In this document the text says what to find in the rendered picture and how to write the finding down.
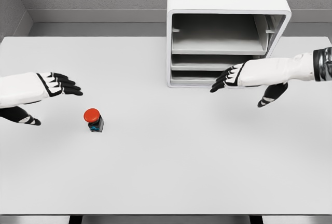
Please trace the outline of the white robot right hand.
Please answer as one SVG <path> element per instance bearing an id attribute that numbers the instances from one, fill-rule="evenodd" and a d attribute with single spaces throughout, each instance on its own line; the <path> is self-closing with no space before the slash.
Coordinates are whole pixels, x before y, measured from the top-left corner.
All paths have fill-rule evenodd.
<path id="1" fill-rule="evenodd" d="M 217 77 L 210 92 L 226 87 L 250 88 L 267 86 L 257 107 L 262 108 L 277 100 L 287 89 L 289 74 L 286 58 L 258 59 L 233 65 Z"/>

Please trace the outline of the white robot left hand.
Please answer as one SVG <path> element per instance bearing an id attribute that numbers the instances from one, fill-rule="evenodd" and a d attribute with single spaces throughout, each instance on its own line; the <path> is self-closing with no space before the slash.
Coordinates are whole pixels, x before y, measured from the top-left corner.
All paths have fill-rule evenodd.
<path id="1" fill-rule="evenodd" d="M 76 82 L 59 73 L 31 72 L 0 77 L 0 118 L 40 126 L 41 122 L 20 105 L 37 103 L 62 94 L 83 95 Z"/>

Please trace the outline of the red button load switch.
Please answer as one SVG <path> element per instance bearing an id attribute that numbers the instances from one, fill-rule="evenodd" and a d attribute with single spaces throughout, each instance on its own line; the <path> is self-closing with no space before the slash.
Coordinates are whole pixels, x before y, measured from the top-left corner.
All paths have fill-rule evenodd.
<path id="1" fill-rule="evenodd" d="M 100 112 L 95 108 L 89 108 L 84 112 L 84 120 L 88 123 L 91 132 L 102 132 L 104 120 Z"/>

